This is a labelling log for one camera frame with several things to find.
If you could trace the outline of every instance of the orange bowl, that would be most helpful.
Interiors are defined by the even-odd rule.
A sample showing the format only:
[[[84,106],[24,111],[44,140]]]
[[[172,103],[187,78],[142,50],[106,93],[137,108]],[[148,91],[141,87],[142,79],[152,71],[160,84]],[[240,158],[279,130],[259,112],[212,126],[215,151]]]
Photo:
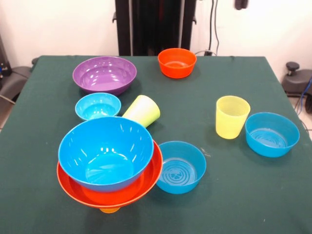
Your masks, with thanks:
[[[163,50],[158,55],[161,72],[175,79],[185,78],[193,71],[197,57],[189,50],[171,48]]]
[[[93,208],[113,209],[129,205],[146,195],[158,181],[161,169],[162,154],[154,141],[154,153],[150,163],[134,183],[122,190],[106,193],[86,189],[71,179],[61,168],[59,162],[57,175],[62,189],[72,199]]]

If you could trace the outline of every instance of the table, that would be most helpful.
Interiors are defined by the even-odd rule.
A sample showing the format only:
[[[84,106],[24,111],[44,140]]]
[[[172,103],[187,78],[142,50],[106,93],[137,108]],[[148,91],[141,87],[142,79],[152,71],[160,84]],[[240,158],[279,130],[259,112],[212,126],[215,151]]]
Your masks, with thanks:
[[[104,214],[71,199],[56,176],[58,147],[80,123],[84,95],[72,81],[85,56],[40,57],[0,133],[0,233],[299,234],[312,232],[312,144],[265,58],[198,57],[193,73],[173,80],[156,57],[126,57],[137,67],[120,95],[121,114],[139,94],[161,109],[148,127],[158,143],[183,140],[206,152],[207,171],[190,193],[155,186],[138,202]],[[237,95],[251,114],[290,118],[299,143],[282,158],[264,158],[246,144],[215,133],[215,102]]]

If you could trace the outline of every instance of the light blue bowl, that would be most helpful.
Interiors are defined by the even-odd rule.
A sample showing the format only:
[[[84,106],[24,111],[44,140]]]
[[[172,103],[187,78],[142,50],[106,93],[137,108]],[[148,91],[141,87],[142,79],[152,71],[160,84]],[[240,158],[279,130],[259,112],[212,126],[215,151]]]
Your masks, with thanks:
[[[84,96],[76,106],[76,114],[82,120],[116,116],[121,108],[120,100],[107,93],[94,93]]]
[[[168,141],[159,147],[163,167],[157,186],[171,194],[184,194],[195,188],[206,171],[203,153],[183,141]]]
[[[284,116],[261,112],[250,116],[246,123],[246,141],[256,153],[265,157],[281,157],[300,138],[297,126]]]
[[[153,151],[152,136],[142,125],[122,117],[105,117],[70,130],[60,143],[58,159],[81,186],[113,192],[140,176]]]

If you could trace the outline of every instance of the floor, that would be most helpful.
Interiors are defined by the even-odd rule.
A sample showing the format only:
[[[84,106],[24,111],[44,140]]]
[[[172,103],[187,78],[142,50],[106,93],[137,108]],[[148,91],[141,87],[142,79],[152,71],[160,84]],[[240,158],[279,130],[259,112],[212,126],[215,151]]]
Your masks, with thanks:
[[[296,97],[289,97],[289,101],[291,102],[292,106],[295,107],[298,98]],[[302,112],[299,114],[299,119],[307,126],[307,129],[311,129],[309,131],[310,139],[312,140],[312,114],[307,114],[306,109],[304,108],[305,102],[303,102]]]
[[[5,122],[9,118],[13,107],[14,105],[9,102],[5,103],[4,106],[2,106],[2,109],[0,112],[0,132],[5,125]]]

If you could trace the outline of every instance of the large blue bowl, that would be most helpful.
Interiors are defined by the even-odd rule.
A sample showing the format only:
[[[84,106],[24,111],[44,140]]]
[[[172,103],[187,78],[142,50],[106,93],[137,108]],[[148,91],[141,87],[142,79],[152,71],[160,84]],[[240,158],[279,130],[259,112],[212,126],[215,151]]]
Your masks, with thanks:
[[[184,194],[195,188],[206,171],[203,153],[183,141],[168,141],[159,147],[163,165],[157,186],[171,194]]]
[[[121,108],[120,100],[108,93],[94,93],[84,96],[76,106],[75,112],[82,120],[116,116]]]
[[[122,117],[105,117],[77,125],[63,138],[58,159],[80,185],[113,192],[134,182],[154,151],[149,132]]]
[[[284,116],[261,112],[250,116],[246,123],[246,141],[256,153],[266,157],[281,157],[300,138],[297,126]]]

